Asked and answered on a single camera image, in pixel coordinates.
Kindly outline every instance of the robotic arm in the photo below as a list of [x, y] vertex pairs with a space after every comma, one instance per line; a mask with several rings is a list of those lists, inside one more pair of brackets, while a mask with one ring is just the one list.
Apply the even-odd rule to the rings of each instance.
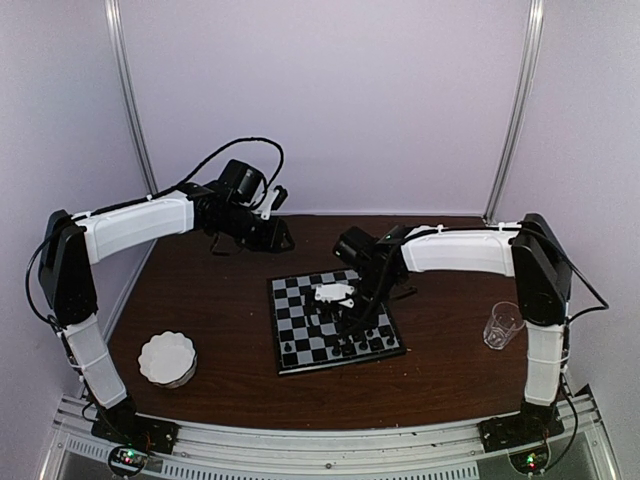
[[555, 402], [568, 357], [572, 270], [540, 215], [528, 214], [519, 223], [478, 229], [395, 227], [381, 239], [352, 227], [341, 235], [334, 254], [360, 275], [353, 292], [345, 289], [336, 295], [329, 286], [316, 293], [316, 298], [341, 302], [346, 327], [343, 339], [377, 322], [374, 312], [379, 304], [389, 299], [391, 288], [406, 281], [410, 272], [461, 270], [515, 277], [529, 339], [527, 384], [518, 415], [480, 425], [485, 450], [511, 448], [562, 432]]
[[218, 180], [204, 186], [182, 184], [160, 198], [95, 214], [69, 215], [60, 210], [50, 216], [38, 279], [55, 313], [54, 329], [100, 412], [92, 431], [95, 436], [135, 445], [142, 435], [143, 443], [148, 441], [153, 450], [170, 453], [177, 426], [135, 414], [135, 404], [98, 328], [91, 265], [134, 245], [191, 230], [210, 236], [225, 233], [253, 251], [291, 250], [294, 242], [287, 225], [271, 216], [287, 192], [278, 186], [252, 205], [260, 184], [266, 185], [262, 173], [231, 160]]

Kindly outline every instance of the metal frame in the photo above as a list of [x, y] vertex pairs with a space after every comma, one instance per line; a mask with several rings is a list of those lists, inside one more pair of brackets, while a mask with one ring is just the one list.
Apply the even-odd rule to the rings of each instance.
[[495, 221], [496, 211], [500, 198], [506, 185], [509, 168], [513, 160], [513, 155], [518, 143], [520, 129], [524, 120], [524, 112], [533, 83], [533, 76], [538, 63], [538, 53], [540, 51], [540, 40], [542, 38], [542, 25], [544, 20], [544, 0], [531, 0], [529, 9], [529, 24], [524, 40], [524, 50], [522, 52], [522, 63], [520, 65], [520, 76], [516, 88], [516, 97], [513, 102], [513, 110], [509, 121], [509, 128], [502, 148], [502, 156], [496, 173], [489, 201], [484, 213], [484, 220], [487, 223]]
[[131, 131], [131, 137], [133, 138], [133, 144], [138, 156], [142, 177], [148, 192], [158, 193], [158, 184], [156, 183], [151, 162], [149, 161], [149, 153], [144, 141], [140, 115], [138, 114], [138, 107], [136, 106], [136, 99], [133, 92], [131, 72], [129, 71], [129, 62], [127, 60], [127, 49], [124, 43], [124, 32], [122, 30], [122, 20], [120, 18], [120, 2], [119, 0], [105, 0], [105, 8], [113, 54], [116, 57], [118, 65], [120, 86], [122, 87], [122, 95], [124, 96], [129, 130]]
[[[574, 404], [579, 429], [589, 438], [601, 480], [620, 480], [594, 399], [586, 394], [574, 398]], [[97, 462], [106, 460], [113, 445], [91, 436], [92, 424], [81, 416], [85, 405], [84, 400], [63, 397], [38, 478], [59, 478], [66, 452]], [[565, 433], [554, 440], [571, 436], [574, 426], [568, 404], [560, 402], [558, 408]], [[96, 411], [91, 407], [86, 414], [92, 419]], [[145, 472], [160, 478], [201, 480], [303, 480], [319, 475], [344, 480], [415, 480], [465, 471], [466, 476], [451, 478], [472, 480], [478, 478], [478, 461], [507, 453], [484, 453], [477, 428], [480, 420], [344, 431], [258, 430], [178, 421], [181, 428], [173, 455], [154, 455]]]

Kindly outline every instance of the chessboard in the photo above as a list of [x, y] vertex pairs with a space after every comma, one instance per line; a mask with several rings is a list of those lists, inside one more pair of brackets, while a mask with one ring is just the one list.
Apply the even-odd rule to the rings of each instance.
[[322, 315], [310, 298], [319, 285], [355, 285], [354, 270], [312, 273], [268, 280], [273, 337], [279, 375], [317, 371], [381, 360], [406, 353], [386, 305], [378, 310], [378, 326], [340, 340], [339, 318]]

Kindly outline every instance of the white plastic part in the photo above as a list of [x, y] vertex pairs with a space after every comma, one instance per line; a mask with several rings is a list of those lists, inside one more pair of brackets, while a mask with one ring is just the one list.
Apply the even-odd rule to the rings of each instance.
[[[441, 227], [422, 226], [407, 235], [411, 236], [424, 230], [438, 230], [438, 233], [411, 240], [401, 247], [402, 256], [410, 272], [461, 270], [514, 276], [509, 240], [518, 232], [447, 232], [442, 231]], [[520, 228], [517, 223], [503, 224], [501, 227]]]
[[353, 308], [353, 300], [347, 298], [355, 289], [343, 283], [330, 283], [316, 287], [315, 299], [319, 302], [338, 302], [347, 308]]
[[182, 333], [154, 335], [138, 357], [140, 373], [156, 385], [176, 388], [187, 383], [195, 372], [193, 342]]
[[529, 359], [525, 400], [534, 405], [551, 405], [558, 393], [564, 325], [538, 327], [526, 322], [529, 335]]
[[89, 263], [140, 243], [193, 229], [193, 202], [182, 192], [79, 220]]
[[113, 365], [96, 316], [91, 315], [82, 323], [69, 325], [63, 335], [97, 402], [111, 408], [124, 400], [127, 390]]
[[255, 212], [260, 215], [262, 220], [269, 220], [269, 218], [271, 218], [271, 207], [273, 206], [273, 202], [278, 198], [279, 193], [280, 192], [275, 189], [268, 190], [262, 205], [256, 208]]

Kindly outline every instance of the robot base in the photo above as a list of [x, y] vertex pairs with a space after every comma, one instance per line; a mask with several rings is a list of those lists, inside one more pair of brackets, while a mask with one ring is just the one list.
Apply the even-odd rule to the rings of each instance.
[[[113, 429], [98, 416], [96, 422], [91, 428], [91, 435], [98, 438], [103, 438], [114, 443], [127, 444], [134, 449], [146, 452], [148, 450], [166, 453], [170, 455], [173, 452], [173, 446], [176, 443], [176, 437], [178, 436], [178, 425], [173, 422], [167, 422], [165, 420], [157, 420], [153, 418], [135, 416], [135, 429], [141, 432], [140, 435], [133, 438], [133, 441], [129, 441], [122, 435], [118, 435]], [[145, 435], [149, 434], [151, 440], [150, 446], [147, 448], [148, 439]]]
[[558, 419], [557, 411], [555, 411], [553, 418], [544, 424], [532, 421], [531, 417], [520, 412], [516, 415], [491, 418], [480, 422], [478, 430], [484, 451], [489, 453], [542, 442], [545, 438], [564, 433], [564, 426], [562, 421]]

